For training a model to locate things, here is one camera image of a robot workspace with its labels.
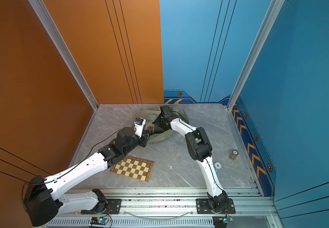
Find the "olive green tote bag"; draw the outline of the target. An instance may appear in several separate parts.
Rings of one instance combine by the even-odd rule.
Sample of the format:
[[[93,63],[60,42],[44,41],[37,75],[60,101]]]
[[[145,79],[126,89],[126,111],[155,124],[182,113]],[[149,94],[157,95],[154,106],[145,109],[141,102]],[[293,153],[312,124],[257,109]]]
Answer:
[[[163,105],[160,110],[143,110],[135,113],[132,116],[133,122],[138,118],[146,120],[142,133],[142,139],[144,139],[142,145],[144,146],[166,141],[174,132],[171,129],[171,120],[180,118],[189,124],[187,114],[178,104]]]

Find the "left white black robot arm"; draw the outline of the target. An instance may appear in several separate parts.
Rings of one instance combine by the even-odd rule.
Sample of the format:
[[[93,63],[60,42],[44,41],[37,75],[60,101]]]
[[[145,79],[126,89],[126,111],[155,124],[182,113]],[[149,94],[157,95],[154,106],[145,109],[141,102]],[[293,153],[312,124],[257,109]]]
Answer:
[[[109,144],[79,164],[46,178],[40,175],[32,178],[23,199],[32,225],[38,227],[52,220],[64,207],[64,202],[59,199],[68,190],[116,165],[136,147],[146,147],[149,137],[149,130],[137,134],[135,128],[124,127]]]

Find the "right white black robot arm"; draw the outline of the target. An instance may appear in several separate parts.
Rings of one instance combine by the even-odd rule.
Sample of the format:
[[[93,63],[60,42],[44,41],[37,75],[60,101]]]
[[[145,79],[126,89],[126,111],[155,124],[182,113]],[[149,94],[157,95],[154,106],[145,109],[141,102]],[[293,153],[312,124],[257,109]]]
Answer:
[[[227,210],[230,199],[220,184],[212,159],[212,145],[203,127],[194,127],[184,115],[171,106],[160,107],[160,114],[154,121],[155,129],[173,130],[184,136],[190,157],[197,162],[205,179],[208,202],[214,213]]]

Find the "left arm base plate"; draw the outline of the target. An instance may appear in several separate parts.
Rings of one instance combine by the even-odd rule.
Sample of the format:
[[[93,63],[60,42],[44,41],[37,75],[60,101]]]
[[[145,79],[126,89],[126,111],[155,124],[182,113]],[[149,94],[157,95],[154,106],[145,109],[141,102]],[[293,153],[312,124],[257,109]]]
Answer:
[[[92,210],[82,210],[81,214],[92,214],[92,215],[117,215],[121,209],[121,199],[107,199],[101,200]]]

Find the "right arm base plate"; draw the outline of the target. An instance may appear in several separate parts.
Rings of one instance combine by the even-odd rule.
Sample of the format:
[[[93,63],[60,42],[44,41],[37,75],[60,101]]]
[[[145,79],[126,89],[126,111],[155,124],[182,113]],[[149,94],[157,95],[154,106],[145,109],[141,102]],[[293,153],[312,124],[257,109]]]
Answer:
[[[209,199],[196,199],[196,210],[198,214],[235,214],[236,209],[233,199],[227,199],[223,205],[210,202]]]

